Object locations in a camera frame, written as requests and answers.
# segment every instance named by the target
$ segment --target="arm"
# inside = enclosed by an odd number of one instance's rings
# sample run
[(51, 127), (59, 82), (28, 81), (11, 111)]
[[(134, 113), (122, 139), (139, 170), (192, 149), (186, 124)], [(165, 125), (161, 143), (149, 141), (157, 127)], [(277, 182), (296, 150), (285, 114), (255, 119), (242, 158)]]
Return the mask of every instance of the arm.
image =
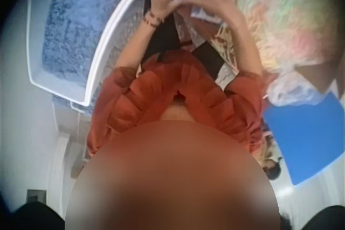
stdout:
[(183, 2), (203, 7), (222, 18), (231, 28), (239, 70), (262, 75), (259, 51), (246, 25), (245, 17), (236, 7), (234, 0), (183, 0)]
[(151, 13), (145, 15), (144, 21), (134, 33), (126, 47), (120, 54), (115, 67), (128, 67), (137, 69), (143, 58), (153, 33), (160, 22), (163, 21), (182, 0), (151, 0)]
[(244, 15), (238, 10), (224, 10), (225, 22), (231, 28), (233, 50), (235, 52), (238, 69), (262, 76), (259, 50), (247, 27)]
[[(149, 15), (145, 15), (145, 17), (147, 20), (151, 18)], [(120, 54), (115, 67), (128, 67), (137, 70), (154, 32), (153, 26), (142, 21)]]

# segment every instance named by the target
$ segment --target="plastic bag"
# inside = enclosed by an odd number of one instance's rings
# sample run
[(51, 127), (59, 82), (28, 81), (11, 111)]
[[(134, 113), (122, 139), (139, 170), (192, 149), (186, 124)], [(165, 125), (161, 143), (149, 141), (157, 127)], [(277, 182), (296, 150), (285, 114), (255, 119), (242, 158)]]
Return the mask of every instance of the plastic bag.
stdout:
[(281, 74), (267, 89), (267, 97), (275, 106), (316, 105), (325, 98), (302, 75), (296, 71)]
[[(263, 68), (279, 77), (267, 95), (276, 106), (318, 104), (323, 96), (294, 69), (333, 59), (340, 20), (337, 0), (237, 0), (260, 52)], [(222, 25), (211, 40), (224, 60), (236, 60)]]

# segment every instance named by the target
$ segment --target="black garment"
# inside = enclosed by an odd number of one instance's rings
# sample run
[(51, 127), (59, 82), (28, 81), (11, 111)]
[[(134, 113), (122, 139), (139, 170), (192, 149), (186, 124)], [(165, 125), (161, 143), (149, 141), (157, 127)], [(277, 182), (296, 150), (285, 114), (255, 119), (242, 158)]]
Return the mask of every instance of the black garment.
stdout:
[(65, 221), (54, 210), (36, 201), (20, 207), (12, 215), (11, 221), (15, 230), (65, 229)]
[[(151, 1), (145, 0), (144, 14), (147, 13), (150, 7)], [(176, 30), (174, 15), (170, 14), (164, 20), (164, 23), (157, 27), (156, 31), (152, 35), (141, 63), (145, 62), (149, 57), (157, 53), (161, 53), (158, 60), (162, 60), (164, 58), (164, 52), (179, 50), (180, 48), (181, 43)], [(204, 65), (211, 77), (216, 80), (219, 70), (224, 64), (224, 60), (215, 48), (206, 41), (193, 51), (193, 55)]]
[(344, 230), (345, 207), (327, 207), (314, 216), (302, 230)]

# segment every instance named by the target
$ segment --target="blue textured surface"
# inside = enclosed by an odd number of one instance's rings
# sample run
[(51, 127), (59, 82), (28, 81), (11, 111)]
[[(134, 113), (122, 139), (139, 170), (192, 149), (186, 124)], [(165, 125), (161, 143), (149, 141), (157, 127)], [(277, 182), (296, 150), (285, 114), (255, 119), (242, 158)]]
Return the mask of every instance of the blue textured surface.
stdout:
[(333, 94), (316, 106), (271, 107), (264, 118), (294, 185), (314, 176), (344, 152), (344, 110)]
[(102, 32), (121, 0), (52, 0), (43, 68), (85, 87)]

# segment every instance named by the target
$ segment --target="wrist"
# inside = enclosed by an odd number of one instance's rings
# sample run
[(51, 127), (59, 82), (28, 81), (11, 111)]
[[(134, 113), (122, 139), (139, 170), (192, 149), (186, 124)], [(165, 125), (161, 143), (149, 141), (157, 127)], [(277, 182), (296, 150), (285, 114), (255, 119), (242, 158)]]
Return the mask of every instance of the wrist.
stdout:
[(233, 30), (241, 29), (243, 26), (247, 27), (246, 18), (243, 13), (237, 8), (229, 10), (227, 9), (224, 12), (223, 16), (224, 21), (231, 27)]
[(158, 17), (156, 17), (151, 11), (148, 11), (144, 15), (143, 22), (145, 24), (147, 24), (148, 26), (156, 29), (163, 22), (163, 20), (158, 18)]

